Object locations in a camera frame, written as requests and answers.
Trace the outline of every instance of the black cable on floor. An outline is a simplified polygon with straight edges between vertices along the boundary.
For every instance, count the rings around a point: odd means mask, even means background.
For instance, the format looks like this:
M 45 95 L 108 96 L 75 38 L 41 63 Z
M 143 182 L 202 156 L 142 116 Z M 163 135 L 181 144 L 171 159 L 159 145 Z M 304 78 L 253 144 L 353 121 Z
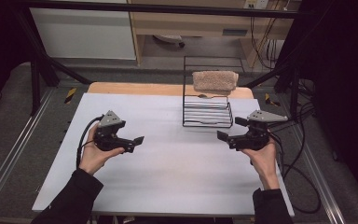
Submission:
M 303 106 L 301 106 L 301 109 L 300 109 L 300 113 L 299 113 L 299 124 L 300 124 L 300 128 L 301 128 L 301 132 L 303 133 L 302 135 L 302 139 L 301 139 L 301 148 L 300 150 L 298 151 L 295 159 L 292 161 L 292 163 L 289 165 L 289 168 L 287 169 L 286 173 L 283 174 L 283 179 L 286 178 L 287 174 L 289 173 L 289 171 L 292 169 L 292 167 L 296 164 L 296 162 L 298 161 L 298 159 L 300 158 L 302 152 L 304 151 L 304 146 L 305 146 L 305 128 L 304 128 L 304 123 L 303 123 L 303 120 L 302 120 L 302 110 L 304 109 L 304 107 L 306 105 L 310 104 L 310 102 L 304 104 Z
M 312 181 L 303 173 L 301 172 L 298 168 L 296 168 L 295 166 L 292 166 L 292 169 L 294 171 L 297 171 L 301 176 L 303 176 L 307 182 L 312 186 L 313 190 L 315 191 L 316 193 L 316 196 L 318 198 L 318 204 L 316 205 L 316 208 L 315 209 L 312 209 L 312 210 L 304 210 L 304 209 L 301 209 L 297 206 L 295 206 L 294 204 L 292 204 L 293 208 L 295 208 L 297 211 L 299 212 L 302 212 L 302 213 L 306 213 L 306 214 L 315 214 L 319 211 L 319 209 L 321 209 L 321 206 L 322 206 L 322 200 L 321 200 L 321 195 L 319 194 L 319 191 L 316 189 L 315 185 L 312 183 Z

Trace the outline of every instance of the gray floor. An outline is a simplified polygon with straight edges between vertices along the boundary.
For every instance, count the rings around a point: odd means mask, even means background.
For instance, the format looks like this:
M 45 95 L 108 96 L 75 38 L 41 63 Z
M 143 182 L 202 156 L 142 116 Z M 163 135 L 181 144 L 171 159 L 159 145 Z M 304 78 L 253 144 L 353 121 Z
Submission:
M 149 36 L 146 39 L 144 60 L 141 65 L 137 65 L 135 62 L 111 60 L 63 61 L 84 77 L 97 81 L 115 82 L 181 83 L 184 55 L 241 57 L 246 72 L 243 82 L 253 80 L 268 71 L 260 65 L 255 68 L 247 66 L 238 40 L 186 37 L 185 42 L 186 46 L 180 49 L 175 45 L 159 42 Z M 49 166 L 60 147 L 60 141 L 65 136 L 65 130 L 70 125 L 69 121 L 75 114 L 82 93 L 88 88 L 75 84 L 64 74 L 60 74 L 60 77 L 62 79 L 60 87 L 53 89 L 51 100 L 43 117 L 36 125 L 6 184 L 0 191 L 0 217 L 33 218 L 36 215 L 31 210 L 37 196 L 36 190 L 43 184 Z M 282 106 L 265 103 L 266 93 L 269 93 L 274 99 L 289 97 L 285 93 L 275 94 L 271 88 L 274 82 L 275 79 L 272 78 L 263 83 L 261 87 L 254 88 L 254 95 L 263 110 L 285 115 L 286 111 Z M 77 87 L 77 91 L 71 103 L 67 105 L 63 101 L 71 87 Z M 29 67 L 19 66 L 13 70 L 0 100 L 0 166 L 30 118 L 31 100 Z M 304 104 L 307 99 L 301 98 L 300 101 Z M 330 146 L 317 118 L 307 118 L 305 129 L 307 143 L 323 171 L 324 178 L 342 215 L 347 223 L 358 223 L 358 185 L 351 172 L 344 163 L 333 160 Z M 279 136 L 283 141 L 285 161 L 288 163 L 298 152 L 299 143 L 294 138 L 294 129 L 289 128 L 281 131 Z M 296 167 L 302 170 L 306 176 L 310 176 L 310 171 L 303 158 L 300 158 Z M 291 202 L 296 206 L 310 210 L 317 204 L 316 194 L 298 173 L 291 172 L 287 176 L 285 185 L 289 190 Z M 296 210 L 295 212 L 295 223 L 330 223 L 323 206 L 321 210 L 311 215 Z M 238 221 L 238 223 L 245 223 L 245 220 Z

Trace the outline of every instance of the black cable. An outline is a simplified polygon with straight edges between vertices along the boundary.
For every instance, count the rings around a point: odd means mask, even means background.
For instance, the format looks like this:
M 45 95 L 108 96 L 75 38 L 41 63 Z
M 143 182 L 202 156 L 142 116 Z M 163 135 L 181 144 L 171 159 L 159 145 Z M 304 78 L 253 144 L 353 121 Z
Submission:
M 302 175 L 307 180 L 307 182 L 312 186 L 312 188 L 315 191 L 316 196 L 318 198 L 318 204 L 316 205 L 316 208 L 313 209 L 313 210 L 310 210 L 310 211 L 304 210 L 304 209 L 301 209 L 301 208 L 295 206 L 294 204 L 292 204 L 293 208 L 295 208 L 299 212 L 306 213 L 306 214 L 315 214 L 315 213 L 317 213 L 321 209 L 321 206 L 322 206 L 322 200 L 321 200 L 321 195 L 319 194 L 319 191 L 316 189 L 316 187 L 312 183 L 312 181 L 304 173 L 302 173 L 298 168 L 296 168 L 295 166 L 292 166 L 292 169 L 297 171 L 300 175 Z
M 274 47 L 273 47 L 273 49 L 274 49 L 274 63 L 276 63 L 277 62 L 277 42 L 278 42 L 278 40 L 273 40 L 274 42 Z
M 263 40 L 264 38 L 266 38 L 266 36 L 269 34 L 269 32 L 270 32 L 271 29 L 272 29 L 272 25 L 273 25 L 273 23 L 274 23 L 275 21 L 276 21 L 276 18 L 275 18 L 274 20 L 272 20 L 272 22 L 270 21 L 270 22 L 268 23 L 268 29 L 267 29 L 267 31 L 264 33 L 264 36 L 263 36 L 262 40 Z M 260 61 L 261 64 L 262 64 L 264 67 L 266 67 L 266 68 L 268 68 L 268 69 L 273 69 L 272 67 L 267 66 L 267 65 L 264 63 L 264 61 L 263 61 L 263 56 L 261 55 L 260 51 L 259 51 L 258 48 L 257 48 L 257 44 L 255 43 L 254 29 L 255 29 L 255 18 L 254 18 L 254 17 L 251 17 L 251 37 L 252 37 L 251 40 L 252 40 L 252 46 L 254 47 L 254 50 L 255 50 L 255 53 L 256 53 L 256 55 L 257 55 L 258 61 Z
M 292 55 L 297 55 L 297 53 L 295 53 L 296 51 L 300 50 L 302 45 L 306 42 L 306 40 L 310 37 L 310 35 L 316 30 L 316 28 L 319 26 L 319 24 L 322 22 L 323 18 L 325 17 L 325 15 L 327 14 L 327 12 L 330 10 L 330 8 L 332 7 L 332 5 L 336 2 L 336 0 L 331 0 L 330 1 L 330 5 L 326 7 L 326 10 L 323 12 L 323 15 L 320 17 L 320 19 L 315 23 L 315 25 L 313 25 L 313 27 L 310 29 L 309 32 L 307 32 L 304 35 L 304 38 L 302 38 L 298 44 L 296 44 L 296 46 L 294 47 L 294 49 L 292 51 L 290 51 L 290 53 L 288 53 L 286 55 L 286 57 L 284 59 L 281 60 L 280 65 L 284 66 L 287 62 L 287 60 L 292 56 Z
M 268 44 L 267 44 L 267 51 L 266 51 L 266 57 L 267 57 L 267 60 L 269 60 L 269 45 L 271 43 L 271 40 L 268 41 Z
M 310 97 L 305 92 L 299 91 L 298 94 L 310 101 Z
M 269 57 L 269 67 L 271 68 L 270 70 L 272 71 L 272 55 L 274 53 L 274 47 L 272 47 L 272 50 L 271 50 L 271 56 Z
M 301 86 L 307 91 L 309 96 L 312 96 L 315 93 L 314 91 L 310 90 L 307 87 L 307 85 L 305 84 L 305 79 L 304 78 L 301 79 Z
M 292 161 L 292 163 L 289 165 L 289 168 L 287 169 L 286 173 L 283 174 L 283 179 L 286 178 L 287 174 L 289 173 L 289 171 L 293 168 L 293 166 L 295 165 L 295 163 L 298 161 L 298 159 L 300 158 L 303 150 L 304 150 L 304 146 L 305 146 L 305 128 L 304 128 L 304 123 L 302 120 L 302 110 L 306 107 L 306 105 L 311 104 L 311 102 L 308 102 L 306 104 L 304 104 L 303 106 L 301 106 L 300 109 L 300 113 L 299 113 L 299 124 L 300 124 L 300 128 L 301 128 L 301 132 L 303 133 L 302 139 L 301 139 L 301 148 L 298 151 L 295 159 Z
M 279 160 L 281 161 L 281 165 L 280 168 L 281 168 L 281 174 L 284 173 L 284 160 L 283 160 L 283 157 L 284 157 L 284 151 L 283 151 L 283 146 L 282 146 L 282 140 L 280 138 L 280 136 L 278 136 L 277 134 L 275 133 L 269 133 L 269 136 L 278 144 L 280 150 L 279 150 Z
M 85 146 L 87 143 L 85 143 L 84 145 L 82 145 L 84 137 L 86 136 L 87 131 L 89 130 L 91 124 L 93 124 L 95 121 L 100 121 L 103 118 L 103 115 L 93 119 L 92 121 L 89 122 L 89 124 L 87 125 L 86 129 L 84 130 L 84 132 L 82 133 L 81 137 L 80 137 L 80 141 L 79 141 L 79 145 L 77 148 L 77 153 L 76 153 L 76 169 L 77 167 L 79 167 L 80 164 L 80 159 L 81 159 L 81 149 L 83 148 L 83 146 Z
M 303 118 L 303 120 L 306 120 L 306 119 L 310 116 L 310 114 L 313 113 L 313 111 L 314 111 L 314 108 L 312 107 L 312 108 L 309 109 L 307 112 L 304 112 L 303 115 L 301 116 L 301 117 Z M 287 120 L 286 122 L 273 123 L 273 124 L 269 125 L 268 128 L 269 128 L 269 129 L 276 128 L 276 127 L 279 127 L 279 126 L 281 126 L 281 125 L 283 125 L 283 124 L 285 124 L 285 123 L 287 123 L 287 122 L 292 122 L 292 121 L 294 121 L 294 120 L 293 120 L 293 119 L 289 119 L 289 120 Z M 278 130 L 274 130 L 273 133 L 280 132 L 280 131 L 282 131 L 282 130 L 284 130 L 284 129 L 293 127 L 293 126 L 295 126 L 295 125 L 297 125 L 297 124 L 298 124 L 298 123 L 292 123 L 292 124 L 287 125 L 287 126 L 285 126 L 285 127 L 283 127 L 283 128 L 280 128 L 280 129 L 278 129 Z

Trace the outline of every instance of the black mount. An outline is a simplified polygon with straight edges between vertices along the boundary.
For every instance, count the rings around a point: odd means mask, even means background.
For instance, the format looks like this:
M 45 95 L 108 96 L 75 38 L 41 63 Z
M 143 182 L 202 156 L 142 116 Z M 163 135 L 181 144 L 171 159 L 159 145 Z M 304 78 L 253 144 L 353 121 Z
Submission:
M 269 141 L 269 131 L 267 123 L 255 120 L 248 120 L 236 117 L 235 123 L 248 127 L 249 131 L 243 135 L 228 136 L 227 133 L 217 131 L 217 138 L 227 142 L 229 148 L 241 151 L 244 148 L 259 150 Z
M 113 111 L 108 111 L 103 116 L 97 131 L 94 134 L 94 143 L 102 151 L 110 151 L 117 147 L 123 147 L 124 152 L 132 153 L 136 146 L 144 141 L 144 136 L 134 140 L 119 138 L 117 132 L 126 125 L 125 120 L 121 120 Z

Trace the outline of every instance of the wire shelf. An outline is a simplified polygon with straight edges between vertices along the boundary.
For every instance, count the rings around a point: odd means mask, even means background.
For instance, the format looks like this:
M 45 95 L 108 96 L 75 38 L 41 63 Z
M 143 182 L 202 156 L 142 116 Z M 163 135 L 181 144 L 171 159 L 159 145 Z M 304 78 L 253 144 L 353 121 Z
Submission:
M 216 59 L 224 61 L 227 59 L 239 60 L 239 65 L 218 65 L 217 63 L 187 63 L 187 58 L 191 59 Z M 214 95 L 211 97 L 200 93 L 199 95 L 186 94 L 186 85 L 192 75 L 188 74 L 188 67 L 201 67 L 205 70 L 216 70 L 220 68 L 239 68 L 243 73 L 243 66 L 240 58 L 230 57 L 204 57 L 204 56 L 185 56 L 184 58 L 184 79 L 183 79 L 183 126 L 184 127 L 214 127 L 230 128 L 233 124 L 231 105 L 225 95 Z

